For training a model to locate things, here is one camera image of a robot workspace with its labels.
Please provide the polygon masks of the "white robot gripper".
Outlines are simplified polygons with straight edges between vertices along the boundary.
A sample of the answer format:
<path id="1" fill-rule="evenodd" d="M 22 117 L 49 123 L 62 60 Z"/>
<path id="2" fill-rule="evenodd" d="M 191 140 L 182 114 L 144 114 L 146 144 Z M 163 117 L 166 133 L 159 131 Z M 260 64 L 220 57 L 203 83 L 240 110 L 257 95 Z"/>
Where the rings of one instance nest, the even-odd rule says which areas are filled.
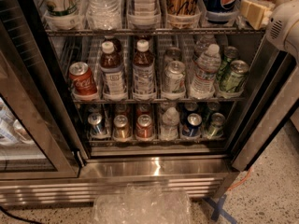
<path id="1" fill-rule="evenodd" d="M 241 0 L 240 14 L 251 27 L 266 27 L 266 38 L 277 49 L 286 51 L 299 63 L 299 0 Z"/>

